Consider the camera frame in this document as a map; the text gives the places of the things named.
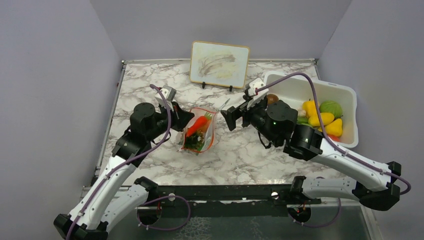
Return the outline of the toy pineapple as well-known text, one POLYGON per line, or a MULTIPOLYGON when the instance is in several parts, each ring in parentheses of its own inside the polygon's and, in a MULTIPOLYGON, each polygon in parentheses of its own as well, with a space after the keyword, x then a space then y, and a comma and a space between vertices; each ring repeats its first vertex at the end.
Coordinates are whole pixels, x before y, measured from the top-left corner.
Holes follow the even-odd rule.
POLYGON ((190 136, 188 135, 185 136, 183 148, 190 151, 199 152, 200 150, 202 150, 204 144, 205 144, 204 133, 198 130, 195 133, 191 134, 190 136))

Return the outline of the red carrot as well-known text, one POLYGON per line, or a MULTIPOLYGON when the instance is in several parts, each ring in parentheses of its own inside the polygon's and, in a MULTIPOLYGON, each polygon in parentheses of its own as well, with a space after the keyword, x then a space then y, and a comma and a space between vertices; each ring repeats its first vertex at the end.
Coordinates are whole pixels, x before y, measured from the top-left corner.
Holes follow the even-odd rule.
POLYGON ((194 124, 187 129, 185 136, 190 136, 196 131, 201 131, 200 128, 203 127, 207 123, 207 121, 212 120, 212 117, 213 115, 209 112, 206 112, 204 115, 199 116, 195 120, 194 124))

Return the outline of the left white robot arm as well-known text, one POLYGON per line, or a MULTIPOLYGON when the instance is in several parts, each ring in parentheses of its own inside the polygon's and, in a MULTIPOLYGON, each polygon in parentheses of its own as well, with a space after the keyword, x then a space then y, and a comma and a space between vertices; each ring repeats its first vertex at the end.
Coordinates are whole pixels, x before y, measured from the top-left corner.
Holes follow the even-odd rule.
POLYGON ((181 132, 194 118, 177 102, 161 103, 160 112, 143 102, 134 107, 130 125, 118 139, 112 155, 85 197, 68 214, 59 214, 53 225, 65 240, 106 240, 112 229, 135 207, 152 205, 157 200, 157 184, 142 177, 128 192, 115 199, 124 181, 144 158, 166 141, 170 130, 181 132), (152 146, 152 141, 165 137, 152 146))

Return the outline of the clear zip bag orange zipper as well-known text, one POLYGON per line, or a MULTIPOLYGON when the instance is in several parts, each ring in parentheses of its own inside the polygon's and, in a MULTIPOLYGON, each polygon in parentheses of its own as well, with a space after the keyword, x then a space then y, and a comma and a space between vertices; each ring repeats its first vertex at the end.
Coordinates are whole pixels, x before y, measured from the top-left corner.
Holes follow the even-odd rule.
POLYGON ((194 117, 183 130, 180 150, 199 155, 208 151, 214 143, 218 112, 202 107, 193 107, 189 112, 193 113, 194 117))

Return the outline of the yellow mango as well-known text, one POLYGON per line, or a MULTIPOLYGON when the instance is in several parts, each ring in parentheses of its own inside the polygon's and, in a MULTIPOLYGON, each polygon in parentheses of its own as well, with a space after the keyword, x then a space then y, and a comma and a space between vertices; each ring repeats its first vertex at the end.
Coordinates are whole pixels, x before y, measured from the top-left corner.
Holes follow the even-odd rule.
POLYGON ((308 118, 308 123, 312 127, 319 127, 321 123, 323 123, 324 126, 330 124, 335 120, 335 116, 330 112, 322 112, 320 115, 312 116, 308 118))

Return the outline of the peach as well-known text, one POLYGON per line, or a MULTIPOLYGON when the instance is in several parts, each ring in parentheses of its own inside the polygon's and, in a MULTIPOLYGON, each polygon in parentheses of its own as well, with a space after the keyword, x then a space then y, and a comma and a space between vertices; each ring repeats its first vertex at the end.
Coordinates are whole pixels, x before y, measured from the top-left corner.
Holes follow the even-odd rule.
POLYGON ((208 129, 209 129, 209 126, 211 125, 211 122, 212 122, 212 120, 210 119, 210 120, 208 120, 207 121, 207 123, 203 126, 203 127, 201 127, 200 128, 200 130, 203 132, 203 133, 206 133, 207 131, 208 131, 208 129))

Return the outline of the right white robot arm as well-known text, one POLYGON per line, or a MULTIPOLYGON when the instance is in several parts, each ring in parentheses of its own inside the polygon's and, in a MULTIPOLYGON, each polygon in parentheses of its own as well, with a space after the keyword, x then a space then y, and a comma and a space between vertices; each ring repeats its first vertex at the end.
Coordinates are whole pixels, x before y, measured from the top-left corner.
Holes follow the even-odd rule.
POLYGON ((264 98, 248 107, 245 101, 221 110, 221 114, 230 131, 242 119, 243 127, 253 126, 259 136, 269 141, 267 148, 283 147, 283 152, 292 158, 325 165, 345 175, 329 179, 296 176, 286 198, 296 204, 318 198, 350 199, 377 211, 387 211, 400 200, 401 190, 395 185, 401 173, 398 163, 381 163, 350 153, 327 140, 322 132, 298 124, 297 110, 282 100, 267 102, 264 98))

